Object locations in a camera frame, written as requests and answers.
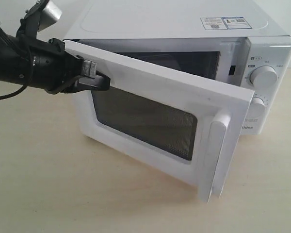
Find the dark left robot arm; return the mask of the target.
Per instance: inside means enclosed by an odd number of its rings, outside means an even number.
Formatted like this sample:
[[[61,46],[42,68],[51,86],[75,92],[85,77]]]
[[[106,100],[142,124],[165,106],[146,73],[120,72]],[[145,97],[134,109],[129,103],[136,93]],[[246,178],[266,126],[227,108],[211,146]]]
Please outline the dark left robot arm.
[[[21,86],[0,96],[3,100],[27,87],[43,89],[52,95],[107,91],[111,79],[97,70],[95,62],[69,53],[59,39],[41,41],[27,36],[23,29],[13,37],[0,27],[0,81]]]

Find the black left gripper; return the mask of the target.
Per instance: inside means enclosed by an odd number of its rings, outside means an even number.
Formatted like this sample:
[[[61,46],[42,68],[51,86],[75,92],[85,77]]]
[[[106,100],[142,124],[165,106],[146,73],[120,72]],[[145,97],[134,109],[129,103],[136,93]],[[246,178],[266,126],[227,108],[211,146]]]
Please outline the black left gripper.
[[[48,42],[29,39],[33,59],[30,87],[57,94],[69,87],[77,76],[75,92],[107,91],[111,79],[97,70],[97,63],[84,60],[65,50],[65,42],[52,38]]]

